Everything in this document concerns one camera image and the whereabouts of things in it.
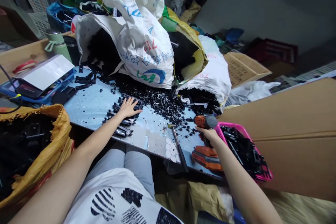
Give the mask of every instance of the metal table surface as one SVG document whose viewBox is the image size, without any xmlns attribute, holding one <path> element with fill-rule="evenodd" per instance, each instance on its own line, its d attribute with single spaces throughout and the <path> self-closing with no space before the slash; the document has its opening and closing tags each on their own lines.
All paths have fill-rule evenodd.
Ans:
<svg viewBox="0 0 336 224">
<path fill-rule="evenodd" d="M 85 77 L 91 71 L 88 69 L 83 69 L 83 73 L 79 73 L 78 66 L 76 67 L 77 73 L 75 76 Z M 72 82 L 69 84 L 71 87 L 75 87 L 78 84 Z M 95 85 L 79 90 L 75 96 L 73 96 L 66 104 L 65 109 L 69 114 L 70 121 L 79 126 L 88 128 L 90 130 L 96 130 L 102 125 L 102 120 L 106 116 L 107 110 L 112 110 L 113 103 L 118 103 L 118 98 L 122 95 L 118 88 L 115 90 L 115 94 L 111 92 L 113 86 L 104 84 L 99 79 Z M 195 113 L 193 111 L 188 111 L 188 108 L 184 110 L 185 118 L 194 118 Z M 170 138 L 171 141 L 175 142 L 174 136 L 171 129 L 167 129 L 169 121 L 166 120 L 161 115 L 154 113 L 154 110 L 148 105 L 143 108 L 143 112 L 139 114 L 135 126 L 130 126 L 127 128 L 132 128 L 134 130 L 132 137 L 118 138 L 112 136 L 113 139 L 122 141 L 128 144 L 132 144 L 138 148 L 142 148 L 148 151 L 151 154 L 160 156 L 164 159 L 170 160 L 163 151 L 163 147 L 156 146 L 155 144 L 162 144 L 162 141 L 166 138 Z M 190 128 L 194 128 L 195 124 L 193 122 L 188 122 Z M 178 140 L 180 142 L 183 154 L 185 156 L 186 163 L 189 168 L 203 172 L 207 175 L 211 175 L 217 178 L 222 176 L 217 173 L 213 173 L 208 169 L 205 169 L 201 165 L 192 161 L 191 152 L 194 150 L 197 145 L 204 145 L 203 141 L 199 138 L 199 135 L 196 133 L 193 136 L 190 136 L 186 131 L 186 128 L 183 131 L 177 130 Z M 180 165 L 169 164 L 172 167 L 177 167 L 177 170 Z"/>
</svg>

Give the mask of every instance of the yellow bag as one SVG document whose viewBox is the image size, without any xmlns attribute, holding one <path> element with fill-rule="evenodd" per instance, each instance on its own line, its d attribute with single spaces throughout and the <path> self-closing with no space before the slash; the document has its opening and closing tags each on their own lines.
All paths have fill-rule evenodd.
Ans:
<svg viewBox="0 0 336 224">
<path fill-rule="evenodd" d="M 162 17 L 159 19 L 159 22 L 167 32 L 180 32 L 182 33 L 189 41 L 198 47 L 198 50 L 194 52 L 193 57 L 195 62 L 186 66 L 182 69 L 181 74 L 184 77 L 184 81 L 179 84 L 184 84 L 190 79 L 194 78 L 196 75 L 201 73 L 205 66 L 208 63 L 208 58 L 205 55 L 203 46 L 195 32 L 187 23 L 181 21 L 179 17 L 172 11 L 170 8 L 164 8 Z"/>
<path fill-rule="evenodd" d="M 60 104 L 41 108 L 21 107 L 19 110 L 0 116 L 0 122 L 25 118 L 32 114 L 44 114 L 56 118 L 51 131 L 51 143 L 38 155 L 24 176 L 16 176 L 12 193 L 0 202 L 0 209 L 19 209 L 37 192 L 53 173 L 74 151 L 74 141 L 70 139 L 69 115 Z"/>
</svg>

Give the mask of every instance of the blue logo on sack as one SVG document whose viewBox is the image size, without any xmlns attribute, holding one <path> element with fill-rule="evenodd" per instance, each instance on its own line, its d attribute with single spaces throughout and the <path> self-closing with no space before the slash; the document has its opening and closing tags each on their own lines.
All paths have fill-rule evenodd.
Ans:
<svg viewBox="0 0 336 224">
<path fill-rule="evenodd" d="M 139 76 L 139 71 L 136 73 L 136 76 L 138 78 L 141 78 L 143 79 L 144 81 L 148 81 L 149 83 L 152 83 L 155 79 L 155 74 L 159 76 L 160 78 L 160 81 L 158 84 L 162 84 L 163 81 L 165 80 L 166 78 L 166 72 L 161 70 L 161 69 L 149 69 L 147 70 L 146 72 L 144 72 L 141 76 Z"/>
</svg>

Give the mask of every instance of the hammer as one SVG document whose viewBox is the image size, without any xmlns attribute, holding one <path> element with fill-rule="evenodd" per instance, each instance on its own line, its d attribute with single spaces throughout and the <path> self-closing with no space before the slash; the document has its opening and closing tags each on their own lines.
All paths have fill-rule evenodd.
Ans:
<svg viewBox="0 0 336 224">
<path fill-rule="evenodd" d="M 189 171 L 188 171 L 188 166 L 187 166 L 187 163 L 186 163 L 186 159 L 184 158 L 182 148 L 180 146 L 180 142 L 177 139 L 177 135 L 176 135 L 176 131 L 175 131 L 176 125 L 175 124 L 168 124 L 168 128 L 173 130 L 173 134 L 174 134 L 175 141 L 176 141 L 176 148 L 178 150 L 178 154 L 180 155 L 181 165 L 183 166 L 183 170 L 186 173 L 188 173 Z"/>
</svg>

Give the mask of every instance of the left hand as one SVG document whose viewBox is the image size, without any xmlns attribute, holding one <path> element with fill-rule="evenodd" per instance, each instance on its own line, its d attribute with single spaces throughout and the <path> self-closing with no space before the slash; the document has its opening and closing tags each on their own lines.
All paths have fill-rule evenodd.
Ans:
<svg viewBox="0 0 336 224">
<path fill-rule="evenodd" d="M 135 114 L 141 113 L 142 110 L 134 111 L 134 107 L 138 103 L 138 101 L 136 100 L 134 103 L 133 103 L 133 101 L 134 101 L 134 98 L 130 97 L 130 98 L 128 98 L 127 101 L 126 101 L 126 98 L 125 98 L 124 102 L 120 106 L 120 110 L 119 110 L 118 114 L 121 114 L 125 118 L 125 117 L 131 117 L 131 116 L 134 116 Z"/>
</svg>

